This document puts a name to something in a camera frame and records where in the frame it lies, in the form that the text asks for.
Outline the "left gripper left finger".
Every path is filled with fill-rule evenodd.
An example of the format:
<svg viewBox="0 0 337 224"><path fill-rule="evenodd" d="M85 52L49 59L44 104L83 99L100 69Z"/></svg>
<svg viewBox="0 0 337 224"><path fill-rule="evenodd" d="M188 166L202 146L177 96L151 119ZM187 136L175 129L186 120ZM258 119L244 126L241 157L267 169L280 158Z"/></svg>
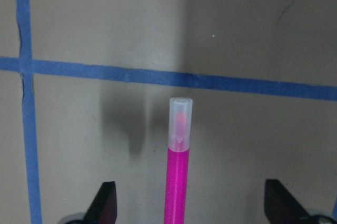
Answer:
<svg viewBox="0 0 337 224"><path fill-rule="evenodd" d="M83 223L116 223L116 219L117 196L115 182L103 182L83 218Z"/></svg>

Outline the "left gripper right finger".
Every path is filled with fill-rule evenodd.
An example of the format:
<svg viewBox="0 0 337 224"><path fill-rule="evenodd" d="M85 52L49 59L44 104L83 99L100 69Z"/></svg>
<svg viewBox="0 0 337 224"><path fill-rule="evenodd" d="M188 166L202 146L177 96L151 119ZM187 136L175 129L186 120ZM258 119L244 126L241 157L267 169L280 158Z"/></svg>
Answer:
<svg viewBox="0 0 337 224"><path fill-rule="evenodd" d="M316 217L309 215L277 179L265 181L264 213L273 224L316 223Z"/></svg>

